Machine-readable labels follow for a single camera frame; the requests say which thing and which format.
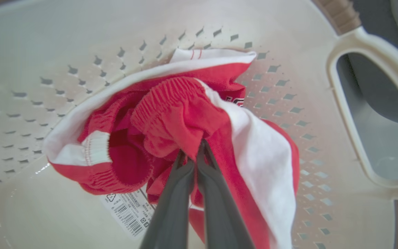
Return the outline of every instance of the perforated basket wall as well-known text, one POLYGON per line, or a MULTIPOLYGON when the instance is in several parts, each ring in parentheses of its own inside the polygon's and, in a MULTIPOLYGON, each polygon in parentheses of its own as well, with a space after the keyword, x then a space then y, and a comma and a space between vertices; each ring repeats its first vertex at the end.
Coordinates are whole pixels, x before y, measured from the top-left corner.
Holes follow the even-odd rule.
POLYGON ((295 248, 391 248, 394 206, 387 197, 373 199, 375 185, 362 172, 327 77, 335 39, 338 30, 305 0, 2 6, 0 189, 43 157, 44 137, 71 109, 123 77, 167 63, 175 48, 253 50, 257 58, 237 79, 247 88, 244 106, 281 126, 300 149, 295 248), (367 210, 380 203, 385 218, 367 210))

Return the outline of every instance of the handle hole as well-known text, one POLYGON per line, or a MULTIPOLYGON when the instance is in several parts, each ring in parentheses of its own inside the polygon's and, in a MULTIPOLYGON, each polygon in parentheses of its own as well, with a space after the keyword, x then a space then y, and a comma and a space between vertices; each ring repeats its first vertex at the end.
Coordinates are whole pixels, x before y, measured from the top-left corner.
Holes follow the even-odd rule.
POLYGON ((372 169, 398 180, 398 89, 381 69, 357 53, 338 60, 339 79, 372 169))

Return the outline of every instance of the ventilation hole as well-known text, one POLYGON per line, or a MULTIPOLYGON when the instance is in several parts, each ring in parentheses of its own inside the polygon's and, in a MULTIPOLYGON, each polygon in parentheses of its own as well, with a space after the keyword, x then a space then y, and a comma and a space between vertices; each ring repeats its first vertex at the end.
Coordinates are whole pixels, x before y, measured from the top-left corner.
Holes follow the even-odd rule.
POLYGON ((267 58, 267 53, 259 53, 259 54, 257 55, 257 59, 258 59, 258 60, 263 60, 263 59, 267 58))
POLYGON ((313 135, 310 135, 310 134, 305 134, 305 135, 302 136, 302 138, 305 138, 305 139, 308 139, 308 140, 311 140, 314 137, 316 137, 316 136, 313 136, 313 135))
POLYGON ((322 214, 322 216, 327 220, 327 221, 332 221, 333 218, 330 216, 330 214, 322 214))
POLYGON ((203 34, 203 27, 202 27, 201 30, 199 30, 199 31, 196 33, 196 37, 199 37, 199 36, 202 35, 202 34, 203 34))
POLYGON ((85 81, 79 79, 79 83, 78 83, 79 85, 85 85, 85 83, 87 83, 87 82, 85 82, 85 81))
POLYGON ((320 201, 325 203, 325 205, 333 205, 333 202, 328 198, 322 199, 320 201))
POLYGON ((277 103, 277 100, 270 98, 270 100, 268 100, 267 104, 276 104, 276 103, 277 103))
POLYGON ((262 79, 262 74, 255 74, 253 77, 253 80, 261 80, 262 79))
POLYGON ((325 245, 323 243, 315 243, 317 246, 317 249, 326 249, 325 245))
POLYGON ((16 98, 25 98, 25 97, 27 97, 27 93, 17 93, 17 92, 14 92, 14 91, 12 91, 11 93, 13 94, 13 97, 16 97, 16 98))
POLYGON ((308 182, 308 181, 305 181, 305 182, 303 182, 302 183, 304 186, 306 186, 306 187, 312 187, 312 186, 314 186, 312 183, 310 183, 310 182, 308 182))
POLYGON ((303 110, 303 108, 293 107, 293 108, 290 110, 290 112, 292 112, 292 113, 299 113, 299 112, 302 111, 302 110, 303 110))
POLYGON ((75 75, 78 73, 78 70, 76 68, 73 68, 70 65, 68 65, 68 73, 75 75))
POLYGON ((277 69, 280 67, 281 65, 278 66, 270 66, 267 70, 267 73, 276 73, 277 69))
POLYGON ((284 128, 284 129, 287 129, 287 128, 289 128, 291 125, 290 124, 287 124, 287 123, 283 123, 283 124, 281 124, 281 128, 284 128))
POLYGON ((141 45, 141 47, 139 47, 139 50, 144 51, 145 47, 147 47, 147 44, 145 43, 145 40, 144 40, 144 43, 141 45))
POLYGON ((95 65, 99 66, 102 63, 102 60, 97 55, 95 55, 95 61, 93 63, 95 65))
POLYGON ((232 42, 232 41, 236 40, 237 38, 239 38, 239 34, 231 35, 229 38, 229 41, 232 42))
POLYGON ((41 78, 41 84, 43 84, 43 85, 53 84, 53 81, 51 79, 44 79, 43 77, 40 77, 40 78, 41 78))
POLYGON ((182 33, 182 35, 179 36, 178 40, 182 40, 185 37, 185 31, 182 33))
POLYGON ((303 240, 308 239, 308 236, 306 233, 298 233, 299 237, 303 240))
POLYGON ((123 56, 124 56, 124 54, 125 54, 125 50, 123 50, 122 49, 122 47, 120 47, 120 51, 119 51, 119 53, 117 54, 117 56, 119 57, 119 58, 122 58, 123 56))
POLYGON ((296 126, 305 127, 307 124, 309 124, 309 122, 305 122, 305 121, 300 120, 299 122, 296 123, 296 126))
POLYGON ((268 86, 263 86, 262 89, 260 90, 261 93, 267 93, 270 91, 271 87, 268 86))
POLYGON ((159 44, 162 46, 166 40, 167 40, 167 35, 164 36, 164 38, 159 42, 159 44))
POLYGON ((323 173, 323 172, 317 172, 315 175, 317 175, 320 178, 327 178, 328 177, 328 175, 323 173))
POLYGON ((222 34, 222 29, 216 30, 215 32, 213 32, 213 37, 216 37, 216 36, 218 36, 220 34, 222 34))
POLYGON ((331 191, 330 186, 327 186, 326 184, 319 185, 319 188, 325 190, 326 192, 330 192, 331 191))
POLYGON ((306 171, 306 170, 300 170, 300 173, 302 174, 302 175, 309 175, 310 173, 308 172, 308 171, 306 171))
POLYGON ((107 75, 106 72, 104 72, 103 70, 101 70, 101 74, 99 75, 100 77, 105 77, 107 75))
POLYGON ((312 160, 311 163, 315 164, 317 166, 322 166, 324 164, 324 162, 322 162, 321 160, 317 160, 317 159, 312 160))
POLYGON ((187 49, 191 50, 195 46, 195 43, 193 43, 191 46, 189 46, 187 49))
POLYGON ((18 117, 20 117, 21 115, 20 115, 20 114, 7 114, 7 116, 8 116, 9 118, 18 118, 18 117))
POLYGON ((250 47, 253 47, 253 43, 252 43, 252 42, 245 43, 244 49, 248 49, 248 48, 250 48, 250 47))
POLYGON ((314 214, 314 209, 312 207, 304 208, 308 214, 314 214))
POLYGON ((38 102, 36 102, 36 101, 31 101, 31 102, 32 102, 33 105, 42 105, 42 104, 43 104, 42 101, 38 101, 38 102))
POLYGON ((327 228, 319 228, 324 235, 329 235, 330 231, 327 228))
POLYGON ((285 86, 287 82, 289 82, 289 80, 279 80, 276 86, 285 86))
POLYGON ((303 195, 305 198, 307 198, 308 200, 310 200, 310 201, 313 201, 315 198, 314 198, 314 196, 312 195, 312 194, 304 194, 303 195))
POLYGON ((297 94, 286 94, 285 96, 283 96, 283 99, 292 100, 296 95, 297 94))
POLYGON ((311 151, 312 153, 317 153, 317 152, 319 152, 319 149, 316 148, 316 147, 309 147, 309 148, 306 149, 306 150, 311 151))

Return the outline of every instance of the basket handle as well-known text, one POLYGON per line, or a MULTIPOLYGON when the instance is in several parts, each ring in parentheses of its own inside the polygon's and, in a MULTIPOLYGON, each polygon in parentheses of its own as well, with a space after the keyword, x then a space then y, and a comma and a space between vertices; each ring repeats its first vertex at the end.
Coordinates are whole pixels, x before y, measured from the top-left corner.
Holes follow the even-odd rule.
MULTIPOLYGON (((363 27, 359 27, 354 31, 341 36, 338 44, 336 44, 329 57, 329 62, 331 63, 329 63, 330 66, 328 74, 335 87, 339 105, 344 114, 349 113, 349 107, 344 96, 339 96, 340 94, 343 95, 343 90, 338 78, 336 64, 338 59, 347 53, 359 53, 368 57, 368 59, 373 61, 387 74, 398 88, 398 49, 382 38, 368 34, 363 27)), ((344 115, 344 117, 366 175, 372 182, 391 189, 392 198, 398 200, 398 181, 385 179, 374 172, 356 131, 351 115, 344 115)))

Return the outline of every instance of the white stripe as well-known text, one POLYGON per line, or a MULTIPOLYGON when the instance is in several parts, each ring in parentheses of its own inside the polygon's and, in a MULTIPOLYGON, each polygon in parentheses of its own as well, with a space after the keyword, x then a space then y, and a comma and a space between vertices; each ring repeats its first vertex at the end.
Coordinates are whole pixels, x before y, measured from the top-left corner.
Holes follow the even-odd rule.
POLYGON ((190 52, 188 52, 189 56, 186 56, 184 50, 176 49, 170 63, 132 74, 82 102, 61 120, 44 140, 44 152, 48 159, 51 162, 55 162, 56 159, 59 158, 61 164, 72 165, 76 162, 77 164, 75 165, 81 165, 82 158, 73 159, 74 156, 69 154, 73 151, 77 151, 77 149, 72 146, 70 146, 70 148, 65 147, 78 144, 77 138, 84 129, 84 123, 95 109, 104 104, 112 95, 134 83, 145 79, 178 74, 212 66, 231 63, 249 64, 256 57, 256 52, 243 53, 230 49, 210 49, 204 52, 203 50, 202 56, 207 54, 205 55, 206 58, 202 59, 201 57, 200 60, 190 61, 190 52))
POLYGON ((57 157, 49 159, 53 164, 92 166, 112 162, 108 154, 110 134, 95 131, 88 135, 81 144, 65 145, 57 157))
POLYGON ((291 249, 296 211, 291 145, 249 110, 223 101, 217 92, 198 81, 210 101, 230 118, 237 168, 272 231, 274 238, 270 241, 276 244, 270 247, 291 249))

